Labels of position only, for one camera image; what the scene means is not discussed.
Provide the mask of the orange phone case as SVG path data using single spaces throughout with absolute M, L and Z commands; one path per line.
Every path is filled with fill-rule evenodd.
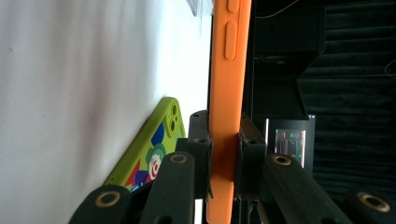
M 215 0 L 209 96 L 213 149 L 208 224 L 230 224 L 252 0 Z

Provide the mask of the green cartoon phone case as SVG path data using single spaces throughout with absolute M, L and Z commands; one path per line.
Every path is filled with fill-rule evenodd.
M 177 140 L 185 136 L 178 100 L 163 97 L 104 184 L 129 191 L 145 186 L 156 178 L 163 158 L 175 151 Z

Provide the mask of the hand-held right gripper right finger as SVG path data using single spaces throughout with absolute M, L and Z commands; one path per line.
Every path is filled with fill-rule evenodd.
M 266 143 L 252 119 L 241 117 L 235 168 L 235 196 L 241 200 L 258 200 L 262 182 L 262 163 Z

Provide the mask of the small lit monitor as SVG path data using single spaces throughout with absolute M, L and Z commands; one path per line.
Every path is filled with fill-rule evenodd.
M 264 138 L 271 152 L 293 157 L 313 174 L 316 116 L 308 119 L 267 119 Z

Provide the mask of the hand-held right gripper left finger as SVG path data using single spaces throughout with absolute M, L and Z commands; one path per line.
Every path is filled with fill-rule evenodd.
M 177 139 L 176 151 L 187 152 L 194 157 L 194 196 L 208 200 L 213 196 L 210 185 L 211 155 L 213 143 L 208 131 L 208 111 L 191 114 L 188 136 Z

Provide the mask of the dark curtain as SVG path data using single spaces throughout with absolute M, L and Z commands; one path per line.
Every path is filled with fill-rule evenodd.
M 317 119 L 313 176 L 334 198 L 368 188 L 396 200 L 396 0 L 327 7 L 325 36 L 299 81 Z

